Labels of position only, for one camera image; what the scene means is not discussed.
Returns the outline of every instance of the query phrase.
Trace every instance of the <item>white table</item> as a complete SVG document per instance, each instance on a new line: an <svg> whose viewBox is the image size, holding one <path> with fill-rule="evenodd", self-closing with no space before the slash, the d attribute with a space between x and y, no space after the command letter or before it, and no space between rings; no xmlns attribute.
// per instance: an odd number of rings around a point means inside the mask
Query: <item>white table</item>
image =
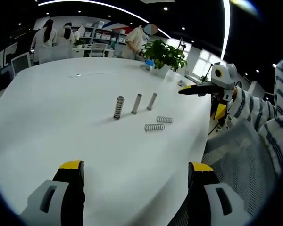
<svg viewBox="0 0 283 226"><path fill-rule="evenodd" d="M74 58L76 57L84 57L85 51L90 51L90 48L73 48ZM105 57L113 57L114 50L113 49L105 49Z"/></svg>
<svg viewBox="0 0 283 226"><path fill-rule="evenodd" d="M168 224L187 195L188 162L203 156L210 95L180 95L177 82L188 79L169 71L163 80L139 64L75 58L17 75L0 100L0 190L12 210L21 213L61 164L82 159L85 225ZM76 74L82 76L70 78ZM153 92L158 96L147 111ZM115 121L118 96L125 103ZM174 123L145 132L158 115Z"/></svg>

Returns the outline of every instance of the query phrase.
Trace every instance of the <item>striped shirt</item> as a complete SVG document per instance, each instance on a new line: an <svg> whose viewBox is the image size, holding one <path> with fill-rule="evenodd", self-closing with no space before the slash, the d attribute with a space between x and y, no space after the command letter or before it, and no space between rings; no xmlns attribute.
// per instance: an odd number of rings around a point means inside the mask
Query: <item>striped shirt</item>
<svg viewBox="0 0 283 226"><path fill-rule="evenodd" d="M281 173L283 166L283 60L275 70L275 106L254 97L237 87L237 97L229 109L236 119L247 119L265 143L274 169Z"/></svg>

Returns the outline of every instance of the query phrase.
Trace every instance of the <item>white cabinet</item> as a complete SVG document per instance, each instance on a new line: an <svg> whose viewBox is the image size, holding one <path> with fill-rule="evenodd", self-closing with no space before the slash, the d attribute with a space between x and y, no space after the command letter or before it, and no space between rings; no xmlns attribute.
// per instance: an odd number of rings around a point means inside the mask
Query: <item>white cabinet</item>
<svg viewBox="0 0 283 226"><path fill-rule="evenodd" d="M73 50L73 58L80 58L80 57L84 57L84 49Z"/></svg>

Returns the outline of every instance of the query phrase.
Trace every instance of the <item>cable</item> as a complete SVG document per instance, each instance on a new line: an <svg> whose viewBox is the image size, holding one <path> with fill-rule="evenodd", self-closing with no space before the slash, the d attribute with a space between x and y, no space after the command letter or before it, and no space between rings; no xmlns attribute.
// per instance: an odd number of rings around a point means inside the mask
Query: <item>cable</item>
<svg viewBox="0 0 283 226"><path fill-rule="evenodd" d="M216 127L219 125L219 123L217 123L217 125L212 129L212 131L210 131L209 133L208 133L208 136L214 131L214 129L216 129Z"/></svg>

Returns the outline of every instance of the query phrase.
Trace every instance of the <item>green plant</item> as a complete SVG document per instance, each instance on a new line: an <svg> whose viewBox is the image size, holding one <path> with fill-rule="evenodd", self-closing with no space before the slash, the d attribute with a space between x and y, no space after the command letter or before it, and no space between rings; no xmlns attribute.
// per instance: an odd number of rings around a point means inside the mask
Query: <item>green plant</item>
<svg viewBox="0 0 283 226"><path fill-rule="evenodd" d="M155 69L161 69L164 65L168 65L176 72L179 67L183 68L187 65L182 50L167 45L160 39L151 41L144 46L144 55L146 59L154 61Z"/></svg>
<svg viewBox="0 0 283 226"><path fill-rule="evenodd" d="M85 41L83 39L76 40L74 43L75 46L83 45L83 44L85 44Z"/></svg>
<svg viewBox="0 0 283 226"><path fill-rule="evenodd" d="M208 77L206 75L203 75L200 77L201 82L207 82L208 81Z"/></svg>

